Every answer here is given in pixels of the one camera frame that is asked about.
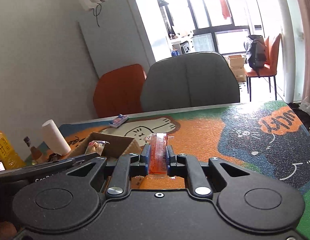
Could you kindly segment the person left hand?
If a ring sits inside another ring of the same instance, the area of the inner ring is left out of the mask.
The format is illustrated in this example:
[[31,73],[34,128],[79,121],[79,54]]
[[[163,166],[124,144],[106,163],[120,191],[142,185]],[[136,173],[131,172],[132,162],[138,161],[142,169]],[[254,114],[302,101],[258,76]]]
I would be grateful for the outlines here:
[[0,222],[0,239],[12,239],[17,234],[15,226],[10,222]]

